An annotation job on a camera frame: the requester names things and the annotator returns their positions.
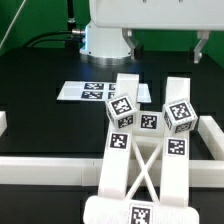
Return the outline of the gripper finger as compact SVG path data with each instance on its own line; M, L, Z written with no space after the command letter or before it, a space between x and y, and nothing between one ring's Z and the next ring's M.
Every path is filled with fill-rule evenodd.
M143 55L143 45L138 43L132 30L123 28L122 36L130 48L131 58L133 60L140 60Z
M197 32L198 43L196 44L196 46L194 48L192 48L189 51L189 53L190 53L189 59L194 64L198 64L200 62L200 60L202 59L202 56L203 56L202 49L208 42L209 37L210 37L210 32L208 30Z

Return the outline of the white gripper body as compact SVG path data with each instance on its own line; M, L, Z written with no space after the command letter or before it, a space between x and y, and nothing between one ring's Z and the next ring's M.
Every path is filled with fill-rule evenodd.
M224 31L224 0L89 0L100 27Z

